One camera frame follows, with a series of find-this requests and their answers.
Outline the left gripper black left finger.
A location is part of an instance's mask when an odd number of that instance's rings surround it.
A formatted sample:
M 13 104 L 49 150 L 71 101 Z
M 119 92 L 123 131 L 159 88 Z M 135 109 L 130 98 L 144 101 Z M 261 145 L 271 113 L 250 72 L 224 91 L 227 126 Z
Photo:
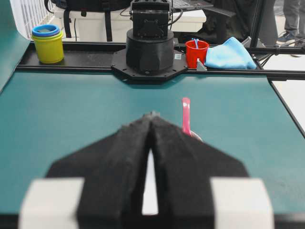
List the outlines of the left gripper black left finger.
M 84 178 L 80 228 L 122 229 L 142 217 L 150 126 L 142 117 L 52 163 L 47 178 Z

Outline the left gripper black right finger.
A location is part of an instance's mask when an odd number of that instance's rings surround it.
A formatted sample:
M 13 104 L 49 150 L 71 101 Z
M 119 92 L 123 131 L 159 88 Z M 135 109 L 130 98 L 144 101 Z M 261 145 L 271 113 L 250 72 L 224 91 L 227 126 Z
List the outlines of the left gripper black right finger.
M 238 159 L 185 134 L 155 116 L 151 119 L 159 214 L 170 229 L 213 229 L 210 178 L 248 177 Z

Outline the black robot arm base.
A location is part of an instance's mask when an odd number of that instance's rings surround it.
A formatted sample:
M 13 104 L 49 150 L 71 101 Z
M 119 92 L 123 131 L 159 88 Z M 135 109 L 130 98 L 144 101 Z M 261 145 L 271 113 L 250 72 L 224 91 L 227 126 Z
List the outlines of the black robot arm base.
M 174 49 L 168 29 L 172 4 L 167 0 L 133 0 L 132 28 L 126 47 L 113 54 L 111 68 L 136 81 L 165 81 L 187 70 L 186 57 Z

